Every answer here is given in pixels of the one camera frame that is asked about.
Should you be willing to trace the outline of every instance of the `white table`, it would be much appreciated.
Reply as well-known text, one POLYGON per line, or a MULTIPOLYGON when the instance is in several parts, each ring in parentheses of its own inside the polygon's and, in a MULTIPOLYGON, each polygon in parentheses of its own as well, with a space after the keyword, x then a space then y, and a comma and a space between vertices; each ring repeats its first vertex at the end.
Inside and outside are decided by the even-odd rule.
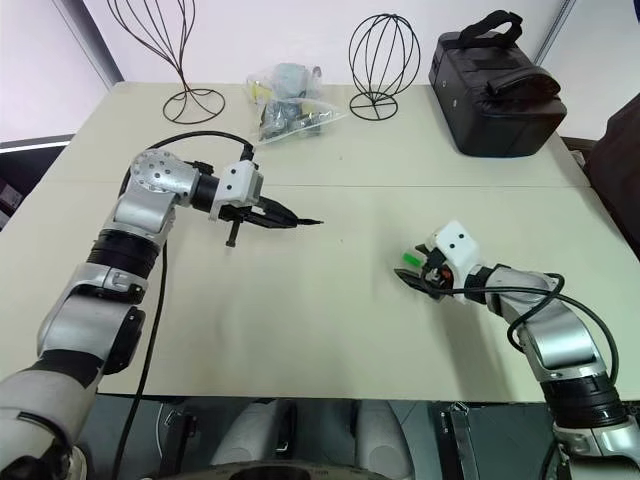
MULTIPOLYGON (((250 111, 240 88, 220 88, 229 110, 203 128, 246 133, 240 117, 248 123, 250 111)), ((0 337, 0 376, 33 362, 38 326, 84 261, 131 157, 185 130, 160 120, 161 100, 171 89, 119 85, 0 234, 0 265, 13 272, 0 276, 7 332, 0 337), (142 104, 144 115, 137 108, 142 104), (117 121, 127 117, 127 105, 129 119, 140 115, 128 129, 117 121)), ((542 400, 525 358, 506 341, 502 319, 485 307, 436 304, 393 273, 406 247, 457 218, 480 242, 487 263, 563 273, 567 294, 598 312, 616 337, 621 396, 640 397, 634 372, 640 266, 560 140, 528 159, 461 156, 425 89, 412 87, 399 97, 400 112, 388 122, 336 124, 308 147, 315 162, 303 155, 304 141, 260 150, 263 194, 324 225, 292 231, 243 226, 238 247, 228 249, 229 225, 178 210, 147 394, 542 400), (423 137, 404 133, 417 133, 416 118, 424 123, 423 137), (359 132, 351 146, 347 131, 359 132), (390 151, 384 142, 360 158, 353 144, 367 145, 386 135, 381 132, 402 136, 405 146, 398 143, 393 160, 377 153, 390 151), (320 151, 342 148, 349 152, 342 160, 321 160, 320 151)), ((331 92, 346 99, 350 90, 331 92)), ((172 150, 217 166, 238 154, 232 144, 215 141, 172 150)), ((158 270, 143 304, 149 320, 140 351, 129 369, 103 381, 103 392, 135 390, 158 270)), ((608 359, 602 336, 592 331, 608 359)))

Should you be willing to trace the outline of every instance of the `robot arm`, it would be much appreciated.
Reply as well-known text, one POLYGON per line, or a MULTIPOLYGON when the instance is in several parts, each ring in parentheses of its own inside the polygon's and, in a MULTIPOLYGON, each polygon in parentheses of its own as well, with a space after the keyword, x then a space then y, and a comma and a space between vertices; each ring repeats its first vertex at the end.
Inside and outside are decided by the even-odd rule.
POLYGON ((126 368, 142 332, 137 308, 147 278, 175 219, 192 206, 211 220, 294 228, 298 219, 260 196, 262 175, 243 153, 220 178, 204 164, 170 152, 138 155, 127 187, 105 222, 87 261, 74 272, 38 333, 37 362, 0 382, 0 477, 59 479, 93 405, 103 375, 126 368), (262 208, 263 214, 252 211, 262 208))
MULTIPOLYGON (((482 265, 477 243, 458 222, 449 223, 407 255, 414 269, 396 270, 405 283, 435 299, 453 295, 462 303, 487 305, 509 324, 534 309, 545 295, 509 292, 504 287, 551 292, 557 285, 556 279, 542 273, 482 265)), ((626 457, 640 467, 636 419, 620 402, 602 355, 580 318, 553 299, 515 331, 542 387, 564 453, 575 459, 626 457)))

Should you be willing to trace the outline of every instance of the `plastic bag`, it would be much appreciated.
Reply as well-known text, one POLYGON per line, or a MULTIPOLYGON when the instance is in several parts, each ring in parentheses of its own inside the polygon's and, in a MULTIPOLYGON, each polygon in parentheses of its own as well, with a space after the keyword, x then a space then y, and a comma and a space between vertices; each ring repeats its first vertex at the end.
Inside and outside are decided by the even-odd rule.
POLYGON ((279 63, 247 78, 256 105, 254 141, 265 144, 294 133, 315 136, 322 126, 345 116, 322 99, 322 70, 297 63, 279 63))

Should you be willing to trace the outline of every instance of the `black carrying case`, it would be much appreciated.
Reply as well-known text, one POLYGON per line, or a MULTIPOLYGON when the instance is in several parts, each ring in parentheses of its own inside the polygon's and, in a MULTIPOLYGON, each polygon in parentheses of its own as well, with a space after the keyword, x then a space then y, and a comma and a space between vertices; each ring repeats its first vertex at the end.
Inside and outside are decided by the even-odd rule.
POLYGON ((429 81, 462 153, 531 155, 567 114, 558 83, 515 44, 521 23, 498 10, 438 39, 429 81), (511 23, 507 32, 490 31, 504 23, 511 23))
POLYGON ((609 119, 585 171, 640 260, 640 94, 609 119))

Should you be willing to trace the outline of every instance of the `black wire stand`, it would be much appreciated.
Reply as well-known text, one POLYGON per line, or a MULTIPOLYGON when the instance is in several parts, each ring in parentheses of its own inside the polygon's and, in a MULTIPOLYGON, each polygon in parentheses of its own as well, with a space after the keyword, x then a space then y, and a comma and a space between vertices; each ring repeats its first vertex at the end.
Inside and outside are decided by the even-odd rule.
POLYGON ((195 0, 174 0, 180 20, 180 38, 171 41, 165 22, 168 0, 142 0, 132 5, 130 0, 107 0, 107 5, 118 24, 139 43, 171 65, 182 83, 182 90, 169 97, 162 106, 164 117, 181 125, 194 125, 217 117, 225 107, 224 96, 212 88, 191 88, 185 79, 184 49, 196 18, 195 0))
POLYGON ((420 59, 418 37, 404 17, 381 13, 362 21, 349 42, 349 67, 360 92, 349 102, 351 112, 371 121, 393 117, 395 96, 413 83, 420 59))

